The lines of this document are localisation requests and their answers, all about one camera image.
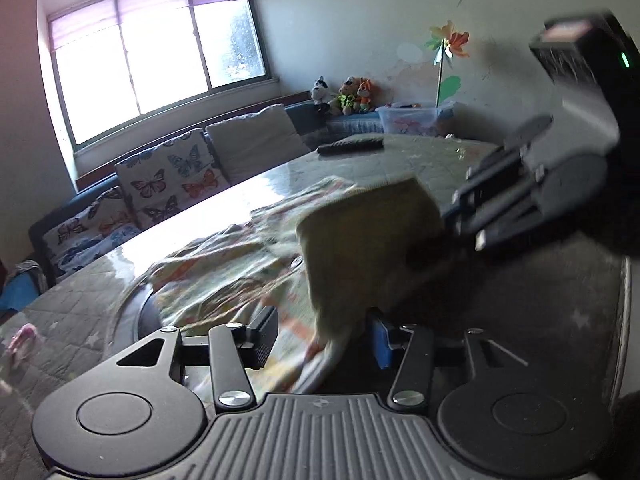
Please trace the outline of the colourful patterned children's cardigan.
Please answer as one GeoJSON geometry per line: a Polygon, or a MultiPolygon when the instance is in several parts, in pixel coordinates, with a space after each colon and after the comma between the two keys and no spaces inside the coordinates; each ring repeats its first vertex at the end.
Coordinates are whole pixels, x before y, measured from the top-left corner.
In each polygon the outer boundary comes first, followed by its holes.
{"type": "Polygon", "coordinates": [[[362,188],[329,177],[183,247],[145,273],[160,319],[186,336],[279,315],[258,396],[318,386],[368,310],[392,310],[442,270],[438,203],[416,179],[362,188]]]}

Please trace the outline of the clear plastic storage box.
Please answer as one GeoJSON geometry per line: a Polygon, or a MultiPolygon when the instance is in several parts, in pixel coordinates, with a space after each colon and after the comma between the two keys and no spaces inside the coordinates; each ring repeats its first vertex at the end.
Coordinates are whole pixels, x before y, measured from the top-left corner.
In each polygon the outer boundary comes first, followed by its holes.
{"type": "Polygon", "coordinates": [[[446,136],[454,128],[454,102],[392,103],[376,109],[385,133],[446,136]]]}

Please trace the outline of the black remote control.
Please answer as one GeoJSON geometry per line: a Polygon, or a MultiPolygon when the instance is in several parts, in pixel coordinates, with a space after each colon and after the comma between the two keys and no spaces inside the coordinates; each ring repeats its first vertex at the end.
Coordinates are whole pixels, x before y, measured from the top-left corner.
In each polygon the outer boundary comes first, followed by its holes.
{"type": "Polygon", "coordinates": [[[382,151],[383,148],[384,141],[382,138],[341,140],[318,146],[317,153],[323,157],[332,157],[382,151]]]}

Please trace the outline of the round black induction cooktop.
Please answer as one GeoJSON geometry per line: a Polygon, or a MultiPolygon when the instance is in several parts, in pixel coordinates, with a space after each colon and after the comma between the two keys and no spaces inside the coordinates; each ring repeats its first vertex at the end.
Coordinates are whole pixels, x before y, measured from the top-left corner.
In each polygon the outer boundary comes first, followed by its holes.
{"type": "Polygon", "coordinates": [[[144,300],[139,310],[136,322],[136,335],[138,339],[143,339],[149,334],[160,330],[163,327],[160,319],[160,310],[155,305],[154,294],[144,300]]]}

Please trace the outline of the brown orange plush toys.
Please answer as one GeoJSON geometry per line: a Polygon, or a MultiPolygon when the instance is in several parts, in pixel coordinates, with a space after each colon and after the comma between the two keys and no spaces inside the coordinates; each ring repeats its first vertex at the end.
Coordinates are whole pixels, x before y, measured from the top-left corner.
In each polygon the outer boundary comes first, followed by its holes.
{"type": "Polygon", "coordinates": [[[375,109],[375,93],[371,79],[349,76],[338,89],[335,104],[342,115],[367,114],[375,109]]]}

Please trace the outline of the colourful paper pinwheel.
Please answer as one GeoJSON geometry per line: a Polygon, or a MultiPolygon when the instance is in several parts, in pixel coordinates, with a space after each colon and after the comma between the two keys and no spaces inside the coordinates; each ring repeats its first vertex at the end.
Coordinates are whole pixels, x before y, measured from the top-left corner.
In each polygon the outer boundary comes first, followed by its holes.
{"type": "Polygon", "coordinates": [[[461,88],[461,78],[456,75],[445,75],[445,68],[452,67],[455,58],[468,58],[465,48],[469,42],[468,32],[459,32],[452,21],[442,26],[430,28],[431,37],[423,45],[425,50],[434,53],[433,65],[437,68],[437,84],[435,103],[441,106],[452,98],[461,88]]]}

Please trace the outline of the dark blue sofa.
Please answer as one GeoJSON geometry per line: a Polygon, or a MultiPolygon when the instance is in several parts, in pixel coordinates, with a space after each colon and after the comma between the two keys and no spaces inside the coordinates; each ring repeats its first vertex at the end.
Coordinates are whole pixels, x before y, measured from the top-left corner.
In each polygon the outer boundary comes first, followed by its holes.
{"type": "Polygon", "coordinates": [[[311,102],[273,104],[206,122],[138,151],[28,231],[49,285],[233,185],[355,133],[380,133],[378,113],[322,115],[311,102]]]}

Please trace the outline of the black white plush toy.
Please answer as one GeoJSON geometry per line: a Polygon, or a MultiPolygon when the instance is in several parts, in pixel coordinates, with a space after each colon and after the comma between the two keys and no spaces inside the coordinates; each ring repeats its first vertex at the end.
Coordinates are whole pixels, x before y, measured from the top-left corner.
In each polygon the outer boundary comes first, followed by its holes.
{"type": "Polygon", "coordinates": [[[320,115],[329,114],[331,110],[330,102],[333,94],[323,76],[320,76],[314,82],[314,86],[310,90],[310,97],[314,102],[314,110],[320,115]]]}

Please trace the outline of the upright butterfly print pillow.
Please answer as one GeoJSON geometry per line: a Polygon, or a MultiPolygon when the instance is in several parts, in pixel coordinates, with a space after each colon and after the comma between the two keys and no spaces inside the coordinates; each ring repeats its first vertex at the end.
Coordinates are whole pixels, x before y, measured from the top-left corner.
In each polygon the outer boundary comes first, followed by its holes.
{"type": "Polygon", "coordinates": [[[145,230],[230,188],[201,128],[129,156],[116,174],[145,230]]]}

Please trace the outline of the plain beige pillow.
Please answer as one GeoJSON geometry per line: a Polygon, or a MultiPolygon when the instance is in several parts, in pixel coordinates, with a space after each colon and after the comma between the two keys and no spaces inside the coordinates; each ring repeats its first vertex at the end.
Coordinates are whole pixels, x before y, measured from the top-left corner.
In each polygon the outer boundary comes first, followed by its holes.
{"type": "Polygon", "coordinates": [[[232,185],[310,152],[282,104],[215,122],[206,133],[232,185]]]}

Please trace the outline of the lying butterfly print pillow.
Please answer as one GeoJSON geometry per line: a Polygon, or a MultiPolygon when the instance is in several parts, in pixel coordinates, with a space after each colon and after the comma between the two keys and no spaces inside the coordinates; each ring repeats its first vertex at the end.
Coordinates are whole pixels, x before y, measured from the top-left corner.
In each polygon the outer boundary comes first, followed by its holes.
{"type": "Polygon", "coordinates": [[[44,253],[59,282],[140,233],[122,190],[114,186],[44,234],[44,253]]]}

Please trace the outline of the blue grey blanket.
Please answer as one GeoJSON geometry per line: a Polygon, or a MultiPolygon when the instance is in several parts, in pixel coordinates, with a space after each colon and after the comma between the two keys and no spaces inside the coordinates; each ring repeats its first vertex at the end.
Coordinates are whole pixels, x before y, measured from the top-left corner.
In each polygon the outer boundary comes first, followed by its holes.
{"type": "Polygon", "coordinates": [[[48,287],[47,278],[35,260],[21,262],[13,271],[1,265],[1,315],[23,311],[48,287]]]}

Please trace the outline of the bright window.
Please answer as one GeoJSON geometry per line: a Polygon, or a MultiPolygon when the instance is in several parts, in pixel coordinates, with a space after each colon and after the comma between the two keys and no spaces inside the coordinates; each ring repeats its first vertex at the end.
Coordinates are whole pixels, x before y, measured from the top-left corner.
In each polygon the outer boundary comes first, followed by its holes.
{"type": "Polygon", "coordinates": [[[253,0],[93,0],[50,16],[48,26],[75,151],[270,76],[253,0]]]}

